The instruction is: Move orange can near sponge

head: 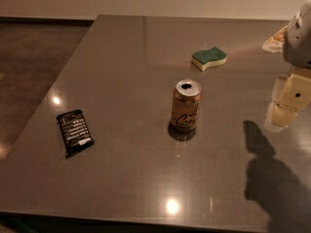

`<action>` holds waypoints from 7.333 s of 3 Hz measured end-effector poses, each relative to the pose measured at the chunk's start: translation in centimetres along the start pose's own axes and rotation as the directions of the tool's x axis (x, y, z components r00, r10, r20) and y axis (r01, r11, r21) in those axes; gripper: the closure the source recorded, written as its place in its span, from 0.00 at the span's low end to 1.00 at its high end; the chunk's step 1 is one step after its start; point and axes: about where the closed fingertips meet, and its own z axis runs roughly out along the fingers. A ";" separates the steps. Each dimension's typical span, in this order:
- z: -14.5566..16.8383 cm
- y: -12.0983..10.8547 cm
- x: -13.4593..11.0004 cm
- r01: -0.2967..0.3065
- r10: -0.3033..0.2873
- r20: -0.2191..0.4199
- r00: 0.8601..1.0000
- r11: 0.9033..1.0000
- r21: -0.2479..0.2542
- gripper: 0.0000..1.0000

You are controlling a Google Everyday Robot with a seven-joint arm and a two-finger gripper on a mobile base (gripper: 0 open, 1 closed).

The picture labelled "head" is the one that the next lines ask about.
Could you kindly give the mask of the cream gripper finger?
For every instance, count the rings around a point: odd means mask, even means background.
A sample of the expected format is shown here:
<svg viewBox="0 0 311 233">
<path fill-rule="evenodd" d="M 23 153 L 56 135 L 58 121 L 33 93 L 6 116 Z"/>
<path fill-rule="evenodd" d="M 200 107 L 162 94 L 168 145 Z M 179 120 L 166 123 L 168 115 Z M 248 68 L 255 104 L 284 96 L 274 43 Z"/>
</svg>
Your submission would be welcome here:
<svg viewBox="0 0 311 233">
<path fill-rule="evenodd" d="M 300 69 L 279 76 L 273 87 L 264 128 L 275 133 L 283 131 L 310 102 L 310 69 Z"/>
</svg>

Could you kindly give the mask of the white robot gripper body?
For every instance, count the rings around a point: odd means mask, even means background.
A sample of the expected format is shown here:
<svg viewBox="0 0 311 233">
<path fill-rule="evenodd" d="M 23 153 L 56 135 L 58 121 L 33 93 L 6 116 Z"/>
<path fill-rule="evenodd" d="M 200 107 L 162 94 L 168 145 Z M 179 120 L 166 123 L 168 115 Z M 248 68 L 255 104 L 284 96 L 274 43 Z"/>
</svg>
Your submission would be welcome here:
<svg viewBox="0 0 311 233">
<path fill-rule="evenodd" d="M 289 22 L 283 56 L 295 67 L 311 68 L 311 0 L 307 0 Z"/>
</svg>

